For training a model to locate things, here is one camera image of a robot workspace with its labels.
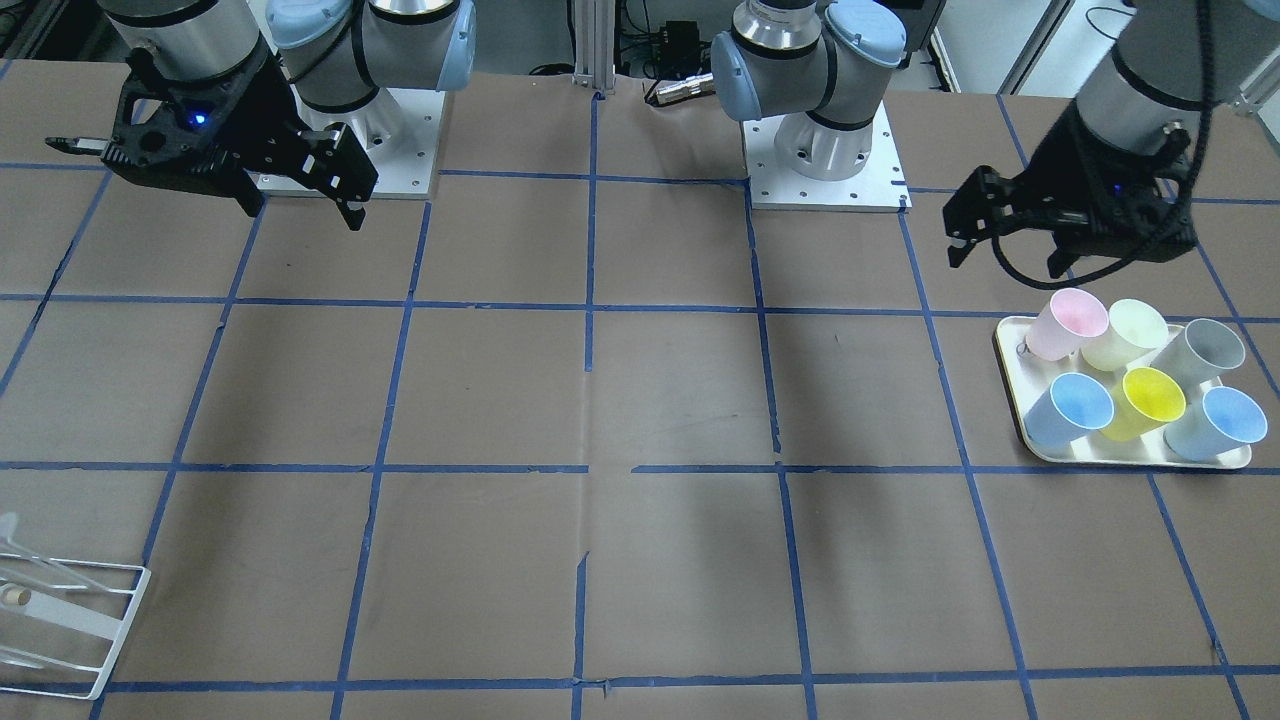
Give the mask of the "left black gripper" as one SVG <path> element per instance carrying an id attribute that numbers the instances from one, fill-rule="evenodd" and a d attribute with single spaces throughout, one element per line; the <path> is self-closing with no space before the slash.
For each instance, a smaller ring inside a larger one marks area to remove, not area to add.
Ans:
<path id="1" fill-rule="evenodd" d="M 1083 258 L 1112 264 L 1088 273 L 1101 279 L 1133 263 L 1167 263 L 1198 243 L 1190 201 L 1198 145 L 1180 120 L 1157 132 L 1152 155 L 1116 149 L 1098 138 L 1071 102 L 1036 149 L 1028 168 L 1011 179 L 1012 217 L 1001 220 L 1006 179 L 995 168 L 975 168 L 943 206 L 948 265 L 960 268 L 972 250 L 992 240 L 997 264 L 1014 279 L 1027 278 L 1004 251 L 1002 237 L 1024 229 L 1048 231 L 1055 250 L 1046 259 L 1053 281 Z"/>

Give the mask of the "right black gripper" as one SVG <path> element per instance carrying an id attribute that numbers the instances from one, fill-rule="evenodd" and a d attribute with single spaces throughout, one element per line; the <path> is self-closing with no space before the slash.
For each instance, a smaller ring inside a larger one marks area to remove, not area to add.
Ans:
<path id="1" fill-rule="evenodd" d="M 378 169 L 347 124 L 310 129 L 266 45 L 201 81 L 164 77 L 157 58 L 134 47 L 108 138 L 49 136 L 68 155 L 100 155 L 123 179 L 143 187 L 234 199 L 248 217 L 265 202 L 253 173 L 287 176 L 330 199 L 349 231 L 360 231 Z"/>

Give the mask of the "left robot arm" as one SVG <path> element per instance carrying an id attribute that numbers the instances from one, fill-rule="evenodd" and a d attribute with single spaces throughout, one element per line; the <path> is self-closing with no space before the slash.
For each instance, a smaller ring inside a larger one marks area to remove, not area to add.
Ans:
<path id="1" fill-rule="evenodd" d="M 1036 290 L 1098 281 L 1197 246 L 1190 215 L 1213 111 L 1277 47 L 1275 1 L 1138 1 L 1126 27 L 1012 178 L 982 165 L 943 206 L 948 263 L 980 242 Z M 815 181 L 854 177 L 906 50 L 876 1 L 745 1 L 716 36 L 724 113 L 781 117 L 774 150 Z"/>

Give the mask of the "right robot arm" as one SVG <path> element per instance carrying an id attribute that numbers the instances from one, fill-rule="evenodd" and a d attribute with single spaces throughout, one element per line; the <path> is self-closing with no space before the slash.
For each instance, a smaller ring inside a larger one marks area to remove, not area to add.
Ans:
<path id="1" fill-rule="evenodd" d="M 132 184 L 236 200 L 259 174 L 330 199 L 352 231 L 394 132 L 393 88 L 457 91 L 472 73 L 471 1 L 104 1 L 129 46 L 111 133 L 49 137 Z"/>

